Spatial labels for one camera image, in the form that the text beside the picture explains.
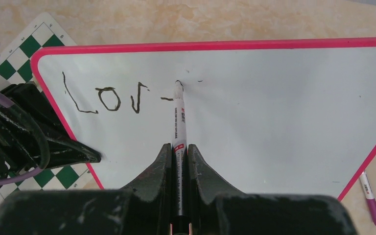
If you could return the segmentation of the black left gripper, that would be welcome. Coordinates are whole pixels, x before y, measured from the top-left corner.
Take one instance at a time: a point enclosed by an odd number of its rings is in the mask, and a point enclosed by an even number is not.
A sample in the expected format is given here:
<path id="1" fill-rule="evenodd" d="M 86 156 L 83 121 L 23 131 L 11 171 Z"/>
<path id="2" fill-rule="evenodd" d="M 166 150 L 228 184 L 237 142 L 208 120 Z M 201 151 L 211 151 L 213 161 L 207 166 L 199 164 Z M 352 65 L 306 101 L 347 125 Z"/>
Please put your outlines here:
<path id="1" fill-rule="evenodd" d="M 63 189 L 56 178 L 61 168 L 81 163 L 99 163 L 101 154 L 65 138 L 65 130 L 45 96 L 32 83 L 10 85 L 2 93 L 37 123 L 46 137 L 50 160 L 46 169 L 23 181 L 0 185 L 0 197 L 18 190 Z M 41 161 L 41 151 L 30 130 L 8 109 L 0 105 L 0 180 L 31 172 Z"/>

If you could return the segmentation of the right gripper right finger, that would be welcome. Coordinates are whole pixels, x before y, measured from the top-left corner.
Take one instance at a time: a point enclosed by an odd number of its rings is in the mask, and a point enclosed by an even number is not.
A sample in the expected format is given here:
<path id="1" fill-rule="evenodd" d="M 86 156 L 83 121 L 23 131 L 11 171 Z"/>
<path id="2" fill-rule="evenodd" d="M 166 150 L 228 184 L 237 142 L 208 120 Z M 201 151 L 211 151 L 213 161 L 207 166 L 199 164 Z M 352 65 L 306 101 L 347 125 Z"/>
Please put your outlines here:
<path id="1" fill-rule="evenodd" d="M 190 175 L 190 216 L 194 235 L 227 235 L 230 222 L 224 213 L 223 199 L 243 195 L 204 159 L 195 144 L 188 146 Z"/>

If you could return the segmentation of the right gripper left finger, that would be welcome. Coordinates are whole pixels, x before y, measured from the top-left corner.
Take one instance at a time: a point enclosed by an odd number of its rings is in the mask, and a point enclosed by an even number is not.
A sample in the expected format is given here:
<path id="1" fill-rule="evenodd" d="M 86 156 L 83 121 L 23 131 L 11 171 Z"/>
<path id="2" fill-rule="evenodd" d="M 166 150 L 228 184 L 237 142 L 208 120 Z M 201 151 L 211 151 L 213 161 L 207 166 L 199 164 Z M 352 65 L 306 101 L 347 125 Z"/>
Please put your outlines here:
<path id="1" fill-rule="evenodd" d="M 164 144 L 154 162 L 120 189 L 124 200 L 122 235 L 170 234 L 171 144 Z"/>

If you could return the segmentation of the black whiteboard marker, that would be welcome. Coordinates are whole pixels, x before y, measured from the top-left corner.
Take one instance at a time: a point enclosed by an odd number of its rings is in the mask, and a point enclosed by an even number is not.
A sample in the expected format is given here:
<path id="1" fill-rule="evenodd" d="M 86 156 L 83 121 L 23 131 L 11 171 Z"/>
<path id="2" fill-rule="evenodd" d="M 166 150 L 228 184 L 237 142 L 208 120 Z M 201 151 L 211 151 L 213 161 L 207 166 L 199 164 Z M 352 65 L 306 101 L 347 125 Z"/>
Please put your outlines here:
<path id="1" fill-rule="evenodd" d="M 173 205 L 171 209 L 172 234 L 189 234 L 189 166 L 188 166 L 188 145 L 187 129 L 185 118 L 185 105 L 183 98 L 184 87 L 177 80 L 173 92 L 174 104 L 174 134 L 172 146 L 172 196 Z"/>

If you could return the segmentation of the pink framed whiteboard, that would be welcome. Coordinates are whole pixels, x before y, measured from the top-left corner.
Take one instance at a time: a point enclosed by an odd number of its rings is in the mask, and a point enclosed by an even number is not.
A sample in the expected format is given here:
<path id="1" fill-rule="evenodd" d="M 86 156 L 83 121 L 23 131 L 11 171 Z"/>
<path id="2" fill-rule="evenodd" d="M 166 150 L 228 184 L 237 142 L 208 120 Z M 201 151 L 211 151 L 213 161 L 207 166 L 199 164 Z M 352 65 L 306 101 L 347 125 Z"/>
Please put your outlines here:
<path id="1" fill-rule="evenodd" d="M 376 38 L 46 47 L 31 68 L 68 134 L 120 188 L 175 135 L 246 193 L 343 198 L 376 155 Z"/>

